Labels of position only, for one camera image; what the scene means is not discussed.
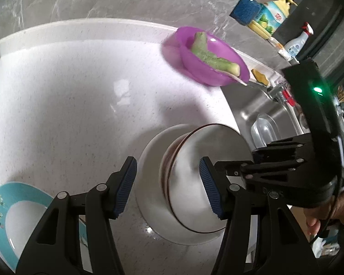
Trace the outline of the person's right hand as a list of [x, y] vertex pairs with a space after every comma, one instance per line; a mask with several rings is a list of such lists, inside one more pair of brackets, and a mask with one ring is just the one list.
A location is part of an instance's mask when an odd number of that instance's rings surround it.
[[317, 208], [303, 209], [306, 217], [306, 226], [310, 235], [316, 235], [321, 227], [321, 221], [326, 220], [330, 215], [330, 219], [339, 220], [344, 225], [344, 191], [337, 198], [328, 203], [322, 204]]

